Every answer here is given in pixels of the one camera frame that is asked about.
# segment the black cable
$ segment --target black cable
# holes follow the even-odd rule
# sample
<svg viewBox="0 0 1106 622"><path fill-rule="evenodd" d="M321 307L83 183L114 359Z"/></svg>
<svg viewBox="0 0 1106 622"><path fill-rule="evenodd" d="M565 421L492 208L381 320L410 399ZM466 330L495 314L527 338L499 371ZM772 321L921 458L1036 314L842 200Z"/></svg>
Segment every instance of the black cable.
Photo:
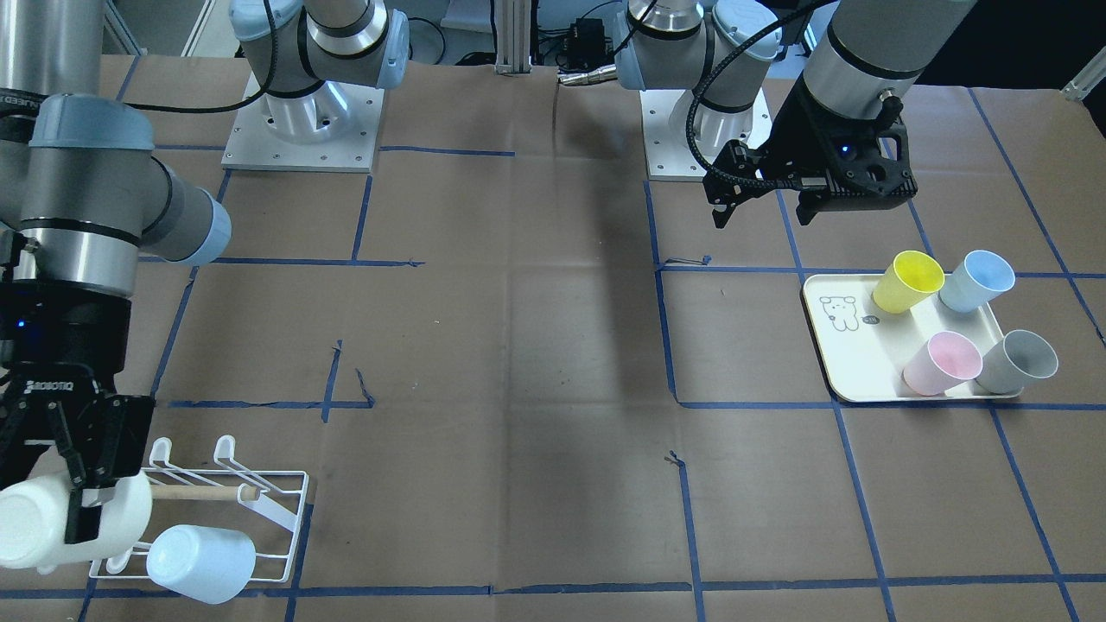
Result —
<svg viewBox="0 0 1106 622"><path fill-rule="evenodd" d="M596 4L596 6L592 7L591 9L588 9L586 13L584 13L583 15L580 15L580 19L586 18L587 15L592 14L596 9L598 9L601 7L606 7L607 4L614 4L615 2L622 2L622 0L608 0L607 2L604 2L602 4Z"/></svg>
<svg viewBox="0 0 1106 622"><path fill-rule="evenodd" d="M695 114L696 112L699 111L699 104L702 103L703 94L707 93L707 90L710 89L710 85L713 84L714 81L718 80L718 76L721 75L723 71L726 71L726 68L730 66L730 63L732 63L734 60L737 60L738 56L743 54L745 50L752 48L758 41L764 39L781 25L791 23L797 20L799 18L810 12L813 12L815 9L825 7L826 4L830 4L831 2L834 1L835 0L815 0L814 2L811 2L810 4L796 11L792 11L791 13L787 13L786 15L765 25L755 34L743 41L741 45L738 45L724 59L722 59L721 62L718 63L718 66L711 70L711 72L706 77L700 80L699 84L697 84L695 89L691 90L692 94L691 106L688 108L688 117L684 126L686 135L685 137L687 138L688 148L691 151L691 155L695 156L696 162L702 165L702 167L706 168L709 174L714 175L716 177L722 179L723 182L728 182L733 185L741 185L747 188L768 189L768 190L802 189L802 184L800 182L757 179L754 177L738 177L737 175L731 175L722 170L721 168L718 168L712 163L708 162L707 158L702 155L702 152L699 151L699 145L696 144L695 141Z"/></svg>
<svg viewBox="0 0 1106 622"><path fill-rule="evenodd" d="M629 27L629 34L626 35L626 39L623 39L623 42L619 43L617 48L615 48L615 51L611 53L612 55L622 52L626 49L626 45L629 45L629 40L633 39L634 33L641 28L641 22L644 22L645 18L649 17L649 13L653 12L653 8L657 6L657 1L658 0L653 0L653 2L649 2L649 6L645 9L645 12L641 13L641 17L634 20L634 23Z"/></svg>
<svg viewBox="0 0 1106 622"><path fill-rule="evenodd" d="M434 64L440 63L441 59L446 58L446 33L442 32L440 28L438 28L438 24L434 23L432 21L426 18L407 18L407 21L428 23L431 27L434 27L435 30L438 31L438 37L441 38L441 53L438 54L438 60L434 61Z"/></svg>
<svg viewBox="0 0 1106 622"><path fill-rule="evenodd" d="M273 79L276 76L276 20L273 18L273 8L269 4L269 0L262 0L265 6L265 18L269 20L269 40L272 42L272 50L269 55L269 72L265 75L264 82L258 89L258 92L250 95L249 97L238 102L237 104L230 104L229 106L216 106L210 108L192 108L192 107L177 107L177 106L158 106L154 104L132 104L126 103L128 106L140 110L140 111L154 111L154 112L174 112L181 114L216 114L221 112L232 112L239 108L244 108L246 106L257 102L269 92L269 87L272 86Z"/></svg>
<svg viewBox="0 0 1106 622"><path fill-rule="evenodd" d="M489 20L491 21L491 50L495 54L495 60L492 64L499 64L499 31L495 30L495 0L488 0L488 4L491 7L491 13L489 14Z"/></svg>

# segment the blue tape line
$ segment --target blue tape line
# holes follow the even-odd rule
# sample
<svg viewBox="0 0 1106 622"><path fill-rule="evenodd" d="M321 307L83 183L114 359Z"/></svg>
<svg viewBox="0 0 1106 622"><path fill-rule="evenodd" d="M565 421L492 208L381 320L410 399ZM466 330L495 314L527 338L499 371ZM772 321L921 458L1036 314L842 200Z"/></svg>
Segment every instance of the blue tape line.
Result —
<svg viewBox="0 0 1106 622"><path fill-rule="evenodd" d="M222 174L222 183L219 184L219 191L216 193L215 200L217 200L219 203L222 203L222 199L226 198L226 196L227 196L227 188L230 187L230 174L231 173L233 173L233 170L230 170L228 168L227 172Z"/></svg>
<svg viewBox="0 0 1106 622"><path fill-rule="evenodd" d="M665 263L658 268L664 272L753 272L770 274L797 274L795 268L769 266L695 266L688 263Z"/></svg>
<svg viewBox="0 0 1106 622"><path fill-rule="evenodd" d="M489 152L483 149L440 149L437 147L415 147L410 145L388 145L380 147L382 152L417 152L421 154L477 155L495 157L514 157L514 152Z"/></svg>
<svg viewBox="0 0 1106 622"><path fill-rule="evenodd" d="M1065 583L1106 583L1106 574L1100 572L1076 572L1061 574Z"/></svg>
<svg viewBox="0 0 1106 622"><path fill-rule="evenodd" d="M897 577L888 579L893 588L919 588L928 585L1011 585L1023 583L1053 583L1052 574L984 574L979 577Z"/></svg>
<svg viewBox="0 0 1106 622"><path fill-rule="evenodd" d="M897 149L891 148L890 138L881 138L879 143L884 147L884 154L890 156L891 153L897 152ZM921 246L926 249L926 255L933 257L933 247L929 243L929 236L926 235L926 228L921 226L921 216L918 215L918 208L914 205L914 199L906 199L906 205L910 208L910 216L914 218L914 226L918 228L918 237L921 238Z"/></svg>
<svg viewBox="0 0 1106 622"><path fill-rule="evenodd" d="M88 581L84 584L84 597L81 601L81 613L76 616L77 622L84 622L88 618L88 608L92 605L92 599L95 591L96 579L90 577Z"/></svg>
<svg viewBox="0 0 1106 622"><path fill-rule="evenodd" d="M220 257L212 263L236 266L353 266L362 268L418 268L426 261L367 261L357 259L271 259L264 257Z"/></svg>
<svg viewBox="0 0 1106 622"><path fill-rule="evenodd" d="M361 214L357 216L357 231L353 237L353 251L349 260L356 261L357 253L361 252L361 238L365 235L365 220L368 218L368 197L373 194L373 176L365 178L365 193L361 197Z"/></svg>
<svg viewBox="0 0 1106 622"><path fill-rule="evenodd" d="M1106 411L1106 404L1036 404L1033 402L1011 402L992 404L999 411Z"/></svg>
<svg viewBox="0 0 1106 622"><path fill-rule="evenodd" d="M1064 258L1060 255L1060 247L1052 239L1052 235L1048 234L1048 228L1045 227L1044 219L1041 218L1041 212L1037 211L1036 205L1033 204L1033 199L1030 198L1030 193L1025 189L1025 184L1022 183L1022 176L1018 174L1018 169L1014 167L1013 160L1006 154L1006 148L1002 146L1002 141L999 139L999 134L994 131L994 126L991 125L991 120L988 118L987 113L983 112L982 104L979 103L979 99L975 96L975 92L972 89L968 89L968 95L971 96L971 101L975 104L975 110L979 111L980 117L983 118L983 124L987 125L987 131L991 133L991 138L994 144L999 147L999 153L1002 155L1002 160L1006 163L1006 167L1010 168L1010 174L1014 177L1014 183L1018 184L1018 189L1022 193L1022 198L1025 199L1025 205L1029 206L1030 212L1033 215L1033 219L1036 220L1037 228L1041 229L1041 234L1044 235L1045 241L1048 243L1048 248L1052 253L1056 257L1056 263L1060 265L1060 269L1068 274L1067 283L1072 286L1072 291L1075 292L1076 300L1079 301L1079 305L1083 307L1083 312L1087 314L1091 320L1091 324L1095 328L1095 332L1098 333L1098 341L1106 345L1106 335L1103 334L1103 328L1098 324L1098 320L1095 314L1091 311L1091 305L1087 304L1085 298L1083 298L1083 292L1079 291L1079 287L1075 283L1075 279L1071 278L1072 271L1068 270L1067 263Z"/></svg>
<svg viewBox="0 0 1106 622"><path fill-rule="evenodd" d="M802 581L707 581L706 592L748 592L772 590L851 590L876 588L876 579L808 579Z"/></svg>
<svg viewBox="0 0 1106 622"><path fill-rule="evenodd" d="M95 598L97 599L178 599L184 598L177 592L170 592L169 590L140 590L137 588L121 588L112 589L106 588L102 590L96 590Z"/></svg>
<svg viewBox="0 0 1106 622"><path fill-rule="evenodd" d="M361 373L359 369L354 369L354 371L357 372L357 384L361 385L361 394L365 397L368 407L372 408L376 405L376 397L373 397L368 393L368 387L365 386L365 374Z"/></svg>
<svg viewBox="0 0 1106 622"><path fill-rule="evenodd" d="M87 588L72 590L0 590L0 600L48 600L80 599L87 594Z"/></svg>
<svg viewBox="0 0 1106 622"><path fill-rule="evenodd" d="M799 242L795 240L795 230L791 227L791 218L787 217L787 204L783 200L783 190L775 191L775 201L780 204L780 216L783 217L783 229L787 232L787 243L791 245L791 258L795 261L795 270L799 273L799 283L806 281L806 271L803 270L803 259L799 255Z"/></svg>
<svg viewBox="0 0 1106 622"><path fill-rule="evenodd" d="M914 217L914 224L918 227L918 235L921 236L921 246L926 249L926 255L933 256L933 245L929 243L929 236L926 235L926 228L921 226L921 216L918 215L918 208L914 205L914 199L906 199L907 207L910 208L910 216Z"/></svg>
<svg viewBox="0 0 1106 622"><path fill-rule="evenodd" d="M226 145L154 145L155 149L165 152L221 152Z"/></svg>
<svg viewBox="0 0 1106 622"><path fill-rule="evenodd" d="M860 518L864 520L864 531L868 537L872 561L876 567L876 580L879 582L879 591L884 595L884 609L887 610L887 621L896 622L895 604L891 602L891 590L887 583L887 573L884 571L884 559L879 554L879 545L876 542L876 530L872 526L872 515L868 514L868 501L864 498L864 486L860 485L860 474L856 468L856 457L853 455L853 445L848 440L848 431L845 428L845 415L841 412L841 404L833 403L833 413L834 418L837 419L837 433L841 435L841 444L845 449L845 460L848 463L848 475L853 479L853 489L856 491L856 502L860 508Z"/></svg>
<svg viewBox="0 0 1106 622"><path fill-rule="evenodd" d="M165 340L165 348L161 350L161 360L157 363L157 372L154 373L154 384L149 387L152 397L157 395L157 390L161 386L161 379L165 376L165 369L169 364L169 355L173 354L173 346L177 342L177 333L180 332L180 322L185 319L185 309L188 308L188 300L192 297L192 288L196 286L196 277L199 268L192 268L188 274L188 283L180 294L180 303L177 304L177 314L173 318L173 328L169 329L169 336Z"/></svg>
<svg viewBox="0 0 1106 622"><path fill-rule="evenodd" d="M327 423L331 419L331 402L334 398L334 382L338 377L338 360L342 357L342 340L338 340L338 346L334 349L334 359L331 360L331 374L326 376L326 391L323 393L323 423Z"/></svg>
<svg viewBox="0 0 1106 622"><path fill-rule="evenodd" d="M664 266L660 263L660 249L657 240L657 218L653 211L653 188L649 186L648 179L641 182L641 187L645 190L645 212L649 219L649 243L653 247L653 277L656 280L657 286L657 311L660 318L660 342L665 349L665 374L668 377L668 392L672 394L674 400L679 402L679 397L676 395L676 365L672 363L672 340L671 335L668 333L668 308L665 305L665 282L664 277L660 273Z"/></svg>
<svg viewBox="0 0 1106 622"><path fill-rule="evenodd" d="M170 408L276 408L283 411L310 411L322 408L325 402L243 402L240 400L175 400ZM373 406L365 402L332 400L331 408L367 410Z"/></svg>
<svg viewBox="0 0 1106 622"><path fill-rule="evenodd" d="M299 598L324 597L487 597L491 585L380 587L380 588L302 588Z"/></svg>
<svg viewBox="0 0 1106 622"><path fill-rule="evenodd" d="M170 408L283 408L302 411L322 408L322 402L242 402L238 400L174 400Z"/></svg>
<svg viewBox="0 0 1106 622"><path fill-rule="evenodd" d="M131 86L131 79L135 74L135 70L138 69L138 61L142 56L135 56L135 60L131 61L131 69L127 70L127 75L123 79L123 84L119 85L119 92L115 94L115 101L122 102L123 94L127 92L127 86Z"/></svg>
<svg viewBox="0 0 1106 622"><path fill-rule="evenodd" d="M303 562L307 557L307 537L311 535L311 515L315 511L314 504L304 504L303 525L300 526L300 541L295 547L295 564L292 567L292 593L288 597L288 605L284 609L284 622L295 620L295 600L302 593L300 580L303 578Z"/></svg>
<svg viewBox="0 0 1106 622"><path fill-rule="evenodd" d="M688 485L688 465L668 452L680 469L680 498L684 500L684 527L688 535L688 553L691 557L691 592L695 594L695 612L698 622L707 622L707 607L702 600L702 574L699 571L699 545L695 537L695 518L691 516L691 487Z"/></svg>
<svg viewBox="0 0 1106 622"><path fill-rule="evenodd" d="M656 268L664 268L660 263L660 241L657 237L657 215L653 207L653 187L649 186L648 179L641 182L641 187L645 189L645 211L649 218L649 243L653 247L653 265Z"/></svg>
<svg viewBox="0 0 1106 622"><path fill-rule="evenodd" d="M697 411L807 411L830 410L833 402L680 402L680 406Z"/></svg>
<svg viewBox="0 0 1106 622"><path fill-rule="evenodd" d="M660 270L654 272L653 276L657 281L657 305L660 310L660 343L665 349L665 373L668 376L668 392L672 394L674 400L679 402L680 398L676 394L676 364L672 362L672 339L668 334L668 308L665 307L664 276L660 273Z"/></svg>
<svg viewBox="0 0 1106 622"><path fill-rule="evenodd" d="M549 583L539 585L526 585L524 588L511 588L508 590L495 590L494 595L501 594L611 594L628 592L690 592L690 583L660 582L660 583Z"/></svg>
<svg viewBox="0 0 1106 622"><path fill-rule="evenodd" d="M1106 583L1106 573L1061 574L1065 583ZM981 574L956 577L896 577L888 578L893 588L926 585L1015 585L1026 583L1055 583L1052 574ZM846 590L876 588L877 579L808 579L799 581L703 581L705 592L729 591L774 591L774 590ZM504 595L504 594L554 594L554 593L622 593L622 592L690 592L692 587L685 582L659 583L564 583L536 584L507 590L495 590L491 585L445 585L445 587L319 587L319 588L249 588L236 598L299 598L314 597L371 597L371 595ZM86 589L33 589L0 590L0 600L74 600L87 594ZM95 599L128 598L182 598L168 590L142 590L136 588L96 588Z"/></svg>
<svg viewBox="0 0 1106 622"><path fill-rule="evenodd" d="M1060 588L1060 595L1064 599L1064 605L1067 607L1067 614L1072 618L1072 622L1079 622L1079 614L1075 612L1075 604L1072 602L1072 595L1067 592L1067 584L1064 583L1064 578L1060 572L1060 564L1056 563L1056 556L1052 552L1052 546L1048 543L1048 537L1044 533L1044 527L1041 526L1041 519L1037 517L1036 508L1033 507L1033 498L1030 497L1030 489L1025 485L1025 478L1022 477L1022 469L1018 466L1018 460L1014 459L1014 449L1010 446L1010 440L1006 438L1006 431L1002 427L1002 421L999 418L999 413L991 408L991 421L994 422L994 431L999 433L999 440L1002 442L1002 450L1006 454L1006 462L1010 463L1010 470L1014 474L1014 480L1018 481L1018 489L1022 493L1022 500L1025 501L1025 509L1030 512L1030 519L1033 520L1033 528L1037 532L1037 538L1041 540L1041 548L1044 549L1044 556L1048 558L1048 567L1052 568L1053 580L1056 581L1056 585Z"/></svg>
<svg viewBox="0 0 1106 622"><path fill-rule="evenodd" d="M1037 279L1106 279L1106 274L1097 272L1014 272L1018 277Z"/></svg>
<svg viewBox="0 0 1106 622"><path fill-rule="evenodd" d="M1044 235L1045 242L1048 243L1048 248L1052 249L1052 253L1056 257L1056 263L1060 265L1061 270L1067 272L1067 265L1064 263L1064 258L1060 256L1060 249L1056 247L1056 242L1054 242L1052 236L1048 235L1048 229L1044 226L1044 220L1041 219L1041 215L1037 212L1036 206L1033 205L1033 199L1030 198L1029 190L1025 189L1025 184L1022 183L1022 176L1019 175L1018 169L1014 168L1014 163L1011 162L1010 156L1006 155L1006 148L1002 146L1002 141L999 139L999 134L991 125L991 120L988 118L987 113L983 112L983 106L979 103L979 99L975 97L975 91L968 89L968 96L971 97L972 103L975 104L975 110L979 112L979 116L983 118L983 124L987 125L987 131L991 134L991 139L993 139L995 146L999 147L999 154L1002 155L1003 162L1006 163L1006 168L1010 169L1010 174L1014 176L1014 183L1018 184L1018 189L1021 190L1022 198L1025 199L1025 205L1030 207L1030 212L1033 214L1033 219L1036 220L1037 227Z"/></svg>

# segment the gray cup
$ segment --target gray cup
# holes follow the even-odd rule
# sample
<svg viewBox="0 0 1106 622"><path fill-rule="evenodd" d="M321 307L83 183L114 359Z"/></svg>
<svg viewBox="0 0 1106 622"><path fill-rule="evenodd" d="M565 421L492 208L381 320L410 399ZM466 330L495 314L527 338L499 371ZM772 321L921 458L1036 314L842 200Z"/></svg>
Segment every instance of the gray cup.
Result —
<svg viewBox="0 0 1106 622"><path fill-rule="evenodd" d="M991 393L1015 393L1050 379L1060 367L1056 351L1032 331L1010 331L983 356L983 372L975 382Z"/></svg>

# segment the black electronic device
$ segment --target black electronic device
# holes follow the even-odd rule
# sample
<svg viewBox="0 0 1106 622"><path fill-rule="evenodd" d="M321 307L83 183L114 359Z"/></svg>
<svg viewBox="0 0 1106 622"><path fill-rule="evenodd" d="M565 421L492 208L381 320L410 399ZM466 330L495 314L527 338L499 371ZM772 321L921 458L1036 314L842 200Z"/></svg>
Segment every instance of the black electronic device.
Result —
<svg viewBox="0 0 1106 622"><path fill-rule="evenodd" d="M592 71L609 62L603 20L584 18L568 27L564 40L564 69Z"/></svg>

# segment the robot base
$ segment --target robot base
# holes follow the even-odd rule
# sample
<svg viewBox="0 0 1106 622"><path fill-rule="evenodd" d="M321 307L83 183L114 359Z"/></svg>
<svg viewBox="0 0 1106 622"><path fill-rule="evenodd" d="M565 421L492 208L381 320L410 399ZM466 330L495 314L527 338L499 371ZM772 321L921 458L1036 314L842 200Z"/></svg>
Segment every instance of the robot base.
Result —
<svg viewBox="0 0 1106 622"><path fill-rule="evenodd" d="M703 169L688 151L687 138L684 132L677 132L675 127L682 128L684 120L687 115L687 105L680 106L678 120L671 120L674 108L684 96L686 91L643 91L641 97L641 127L645 134L645 158L649 166L649 179L654 182L700 182ZM764 100L764 92L757 93L757 100L752 107L752 129L745 144L750 147L759 147L768 139L772 132L772 121L769 117L768 102ZM717 147L699 144L700 151L708 159L713 160L718 152L721 151L722 141Z"/></svg>
<svg viewBox="0 0 1106 622"><path fill-rule="evenodd" d="M384 91L356 84L341 89L349 102L348 126L322 142L292 143L278 135L268 124L263 99L238 111L222 154L223 168L372 173ZM251 75L246 94L257 90Z"/></svg>

